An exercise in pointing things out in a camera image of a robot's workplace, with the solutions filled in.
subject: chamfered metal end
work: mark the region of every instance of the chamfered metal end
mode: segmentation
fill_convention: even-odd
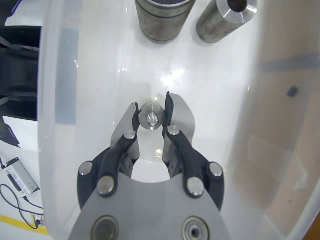
[[[163,108],[155,101],[149,101],[142,105],[138,118],[140,125],[148,130],[156,130],[164,120]]]

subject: white surface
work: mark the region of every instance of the white surface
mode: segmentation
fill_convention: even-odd
[[[4,116],[4,122],[9,125],[19,141],[19,147],[25,150],[38,151],[38,122]]]
[[[257,0],[252,21],[206,44],[195,24],[209,1],[197,0],[179,36],[159,45],[141,33],[134,0],[48,0],[39,162],[55,239],[67,239],[80,211],[79,165],[110,145],[131,102],[157,98],[163,105],[166,91],[193,112],[194,148],[224,168],[221,214],[232,239],[300,240],[308,229],[320,207],[311,197],[320,177],[318,0]],[[299,92],[291,98],[293,85]],[[160,133],[137,134],[132,177],[167,179]]]
[[[46,0],[22,0],[5,26],[42,26]]]

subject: yellow floor tape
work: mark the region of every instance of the yellow floor tape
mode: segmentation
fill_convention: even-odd
[[[16,220],[16,219],[13,219],[8,216],[1,215],[1,214],[0,214],[0,222],[7,223],[9,225],[13,225],[13,226],[25,229],[25,230],[29,230],[34,233],[39,233],[39,234],[44,234],[44,235],[49,236],[49,233],[48,233],[47,228],[45,226],[39,226],[38,229],[35,230],[35,229],[30,228],[24,221],[19,221],[19,220]]]

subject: cylinder hole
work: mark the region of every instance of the cylinder hole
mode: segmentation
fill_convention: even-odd
[[[235,12],[242,12],[247,7],[247,0],[227,0],[231,10]]]
[[[193,239],[198,239],[199,235],[200,235],[200,232],[198,228],[193,228],[191,230],[191,236],[193,237]]]

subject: small metal cylinder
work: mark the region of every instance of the small metal cylinder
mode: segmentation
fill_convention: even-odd
[[[134,0],[143,34],[167,43],[180,33],[196,0]]]
[[[148,130],[156,130],[162,125],[165,117],[163,108],[155,101],[146,102],[139,111],[139,123]]]
[[[257,0],[211,0],[197,21],[197,34],[204,42],[218,42],[256,12]]]

